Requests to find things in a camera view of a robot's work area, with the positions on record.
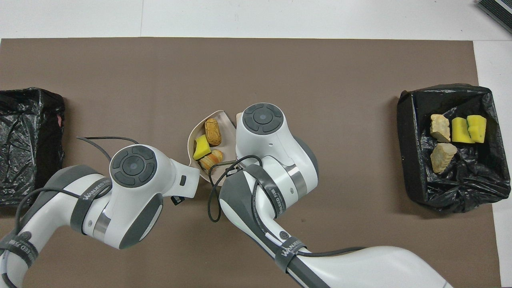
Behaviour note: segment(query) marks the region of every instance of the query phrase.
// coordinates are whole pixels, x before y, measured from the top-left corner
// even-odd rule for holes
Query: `white bowl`
[[[212,114],[210,114],[208,117],[204,118],[201,122],[199,122],[194,127],[194,129],[188,136],[188,145],[187,145],[188,158],[190,159],[189,166],[198,168],[200,170],[199,175],[201,175],[201,177],[203,177],[208,182],[210,182],[210,180],[208,179],[208,171],[201,168],[201,166],[199,165],[199,162],[197,162],[196,160],[193,159],[193,155],[194,155],[195,140],[199,136],[201,136],[205,133],[204,122],[206,120],[208,120],[209,118],[213,118],[213,119],[217,120],[217,123],[219,123],[219,130],[221,131],[221,136],[222,136],[222,142],[218,146],[215,146],[215,147],[210,146],[210,149],[220,150],[224,154],[222,162],[232,161],[232,160],[237,159],[237,154],[234,149],[235,144],[236,144],[237,131],[234,127],[234,124],[233,124],[233,122],[231,122],[231,120],[229,119],[227,114],[224,112],[224,110],[215,111]],[[214,183],[217,182],[217,180],[219,180],[219,178],[222,176],[222,173],[224,173],[224,171],[227,167],[228,166],[219,166],[217,168],[214,168],[214,170],[211,173],[211,178],[214,181]],[[219,186],[222,186],[222,184],[224,183],[224,180],[225,180],[225,178],[220,181]]]

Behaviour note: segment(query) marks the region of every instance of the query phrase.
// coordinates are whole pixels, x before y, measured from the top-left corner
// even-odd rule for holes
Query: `brown mat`
[[[285,112],[318,157],[319,186],[279,220],[314,252],[394,245],[455,287],[500,285],[492,207],[440,216],[405,193],[396,131],[402,90],[477,85],[471,42],[416,40],[94,38],[3,39],[0,87],[41,87],[67,99],[65,165],[106,173],[77,135],[119,135],[188,164],[198,121],[233,119],[261,101]],[[101,142],[114,153],[122,142]],[[25,287],[290,287],[294,282],[225,217],[206,214],[208,185],[170,199],[140,244],[118,251],[59,229]],[[0,219],[0,234],[13,219]]]

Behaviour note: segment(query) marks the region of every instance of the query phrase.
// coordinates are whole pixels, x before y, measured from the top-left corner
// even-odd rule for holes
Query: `robotic arm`
[[[163,197],[193,198],[198,181],[199,170],[147,145],[117,152],[109,178],[85,165],[59,170],[45,185],[50,191],[41,193],[23,217],[19,231],[0,241],[0,287],[21,287],[38,251],[63,225],[117,249],[137,244],[157,221]]]
[[[243,170],[226,178],[220,204],[226,217],[267,252],[277,266],[304,287],[452,287],[414,253],[390,246],[359,251],[311,253],[274,220],[318,182],[314,154],[294,138],[283,112],[255,104],[237,123],[237,157]]]

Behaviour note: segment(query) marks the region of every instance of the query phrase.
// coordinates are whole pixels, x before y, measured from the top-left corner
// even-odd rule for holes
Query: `white tile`
[[[480,86],[493,92],[508,167],[512,168],[512,41],[475,41]],[[512,286],[512,198],[493,204],[501,285]]]
[[[145,0],[141,36],[509,40],[474,0]]]
[[[139,36],[142,0],[1,0],[0,38]]]

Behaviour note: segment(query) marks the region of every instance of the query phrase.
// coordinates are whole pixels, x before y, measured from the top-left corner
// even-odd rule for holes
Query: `black plastic bag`
[[[484,143],[457,147],[441,174],[432,170],[430,155],[437,139],[430,135],[430,115],[481,115],[487,119]],[[438,211],[468,212],[510,194],[505,150],[493,96],[488,88],[468,84],[438,85],[403,91],[397,106],[398,139],[408,196]]]
[[[62,168],[63,120],[58,94],[39,88],[0,91],[0,207],[18,205]]]

